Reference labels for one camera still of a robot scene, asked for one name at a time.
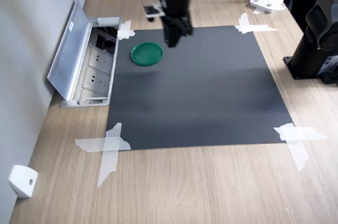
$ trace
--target power outlet box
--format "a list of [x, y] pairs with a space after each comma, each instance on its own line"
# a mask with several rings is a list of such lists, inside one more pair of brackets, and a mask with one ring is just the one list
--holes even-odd
[[88, 67], [84, 76], [83, 88], [108, 96], [110, 76]]
[[91, 47], [88, 65], [108, 75], [111, 74], [112, 56], [96, 47]]

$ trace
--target green lid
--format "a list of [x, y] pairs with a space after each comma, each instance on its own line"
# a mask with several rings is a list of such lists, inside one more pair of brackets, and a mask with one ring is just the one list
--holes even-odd
[[141, 43], [132, 50], [132, 59], [139, 66], [151, 66], [161, 60], [162, 47], [157, 43]]

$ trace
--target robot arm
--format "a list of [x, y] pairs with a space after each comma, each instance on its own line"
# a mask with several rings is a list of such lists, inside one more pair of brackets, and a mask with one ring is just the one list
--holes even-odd
[[181, 35], [192, 35], [190, 22], [190, 0], [159, 0], [161, 6], [145, 6], [144, 10], [149, 21], [160, 16], [164, 30], [164, 41], [169, 48], [176, 47]]
[[317, 0], [306, 23], [294, 55], [284, 58], [293, 78], [338, 81], [338, 0]]

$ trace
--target white tape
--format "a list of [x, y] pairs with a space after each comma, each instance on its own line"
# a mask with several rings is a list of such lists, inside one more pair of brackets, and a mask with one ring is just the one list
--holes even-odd
[[88, 153], [130, 150], [128, 142], [124, 141], [121, 137], [76, 139], [75, 143]]
[[[235, 28], [238, 29], [239, 32], [242, 32], [242, 26], [236, 25]], [[268, 27], [268, 25], [250, 25], [245, 28], [247, 32], [258, 32], [258, 31], [278, 31], [278, 29], [273, 29], [272, 27]]]
[[299, 171], [304, 168], [306, 161], [309, 160], [303, 141], [326, 139], [324, 134], [316, 132], [312, 127], [295, 127], [293, 123], [274, 129], [279, 133], [280, 139], [286, 141]]
[[265, 10], [263, 8], [256, 8], [253, 12], [253, 14], [262, 14], [264, 13]]
[[103, 152], [97, 188], [111, 172], [116, 171], [118, 151], [130, 150], [129, 143], [120, 137], [121, 128], [122, 124], [117, 123], [113, 129], [106, 131], [105, 138], [75, 140], [76, 145], [88, 153]]
[[236, 25], [235, 28], [238, 29], [242, 34], [246, 34], [252, 31], [277, 31], [277, 29], [273, 29], [272, 27], [268, 27], [268, 25], [250, 25], [248, 14], [243, 13], [241, 18], [238, 19], [239, 25]]
[[119, 40], [129, 39], [130, 36], [135, 35], [134, 30], [130, 30], [131, 24], [131, 20], [121, 24], [120, 29], [117, 31], [117, 37], [119, 38]]
[[324, 134], [316, 132], [312, 127], [281, 127], [286, 141], [310, 141], [326, 139]]
[[238, 22], [239, 22], [239, 26], [241, 28], [241, 31], [242, 34], [245, 34], [245, 33], [248, 33], [248, 32], [251, 32], [251, 28], [250, 28], [250, 22], [249, 22], [249, 18], [248, 18], [248, 14], [247, 13], [243, 13], [241, 15], [241, 18], [238, 19]]

